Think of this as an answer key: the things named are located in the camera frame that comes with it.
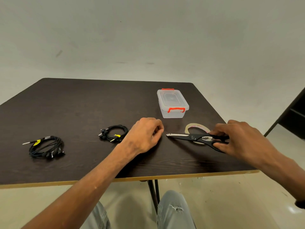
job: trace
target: left hand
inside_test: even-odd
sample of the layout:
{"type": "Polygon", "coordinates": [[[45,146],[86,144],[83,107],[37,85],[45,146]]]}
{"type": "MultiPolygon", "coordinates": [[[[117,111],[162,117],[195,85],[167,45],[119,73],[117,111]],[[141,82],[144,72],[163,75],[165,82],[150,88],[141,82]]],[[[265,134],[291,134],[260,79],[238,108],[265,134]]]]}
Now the left hand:
{"type": "Polygon", "coordinates": [[[164,131],[162,121],[152,117],[141,118],[137,121],[120,146],[130,148],[134,156],[145,153],[154,147],[164,131]]]}

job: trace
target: scissor blade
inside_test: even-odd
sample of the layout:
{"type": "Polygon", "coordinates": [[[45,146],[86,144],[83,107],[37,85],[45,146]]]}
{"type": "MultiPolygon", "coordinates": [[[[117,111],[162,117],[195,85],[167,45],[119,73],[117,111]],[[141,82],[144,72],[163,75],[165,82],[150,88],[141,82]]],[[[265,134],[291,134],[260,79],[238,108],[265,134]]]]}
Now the scissor blade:
{"type": "Polygon", "coordinates": [[[195,139],[191,139],[189,134],[175,134],[175,133],[169,133],[166,134],[166,136],[170,138],[176,138],[176,139],[181,139],[181,140],[190,140],[190,141],[195,141],[195,139]]]}

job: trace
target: table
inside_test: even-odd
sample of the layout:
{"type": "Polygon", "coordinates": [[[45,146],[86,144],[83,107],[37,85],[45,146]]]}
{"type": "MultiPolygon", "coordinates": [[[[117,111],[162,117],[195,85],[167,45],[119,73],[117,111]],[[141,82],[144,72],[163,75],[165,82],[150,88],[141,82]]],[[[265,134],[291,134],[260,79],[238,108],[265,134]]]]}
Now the table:
{"type": "Polygon", "coordinates": [[[208,146],[166,138],[167,133],[183,133],[189,123],[212,129],[224,122],[192,83],[44,78],[0,105],[0,188],[74,184],[115,147],[100,141],[102,128],[122,124],[130,129],[142,117],[162,119],[164,134],[115,181],[256,172],[208,146]],[[181,91],[190,106],[183,118],[162,118],[161,88],[181,91]],[[50,135],[63,139],[66,155],[51,161],[30,157],[29,145],[22,143],[50,135]]]}

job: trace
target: ripped jeans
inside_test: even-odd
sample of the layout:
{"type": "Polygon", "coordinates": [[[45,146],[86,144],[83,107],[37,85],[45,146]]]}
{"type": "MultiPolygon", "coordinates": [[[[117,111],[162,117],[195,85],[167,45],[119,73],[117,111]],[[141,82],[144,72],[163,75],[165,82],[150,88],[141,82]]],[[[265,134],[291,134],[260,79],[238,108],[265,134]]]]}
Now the ripped jeans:
{"type": "MultiPolygon", "coordinates": [[[[157,227],[158,229],[196,229],[182,194],[170,190],[163,195],[158,205],[157,227]]],[[[106,210],[100,202],[96,204],[81,229],[111,229],[106,210]]]]}

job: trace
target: scissors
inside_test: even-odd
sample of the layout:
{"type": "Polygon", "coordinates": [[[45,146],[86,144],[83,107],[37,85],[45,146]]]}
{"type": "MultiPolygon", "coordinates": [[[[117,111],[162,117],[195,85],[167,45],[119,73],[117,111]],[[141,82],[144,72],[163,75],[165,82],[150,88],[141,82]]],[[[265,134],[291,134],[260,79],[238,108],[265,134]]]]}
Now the scissors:
{"type": "Polygon", "coordinates": [[[175,139],[181,139],[181,140],[188,140],[188,141],[196,141],[204,143],[208,146],[210,146],[212,149],[224,153],[220,149],[213,146],[214,143],[222,143],[222,144],[228,144],[229,142],[226,142],[225,140],[229,139],[229,136],[216,136],[211,135],[209,133],[202,133],[202,134],[175,134],[175,133],[169,133],[166,134],[169,138],[175,138],[175,139]]]}

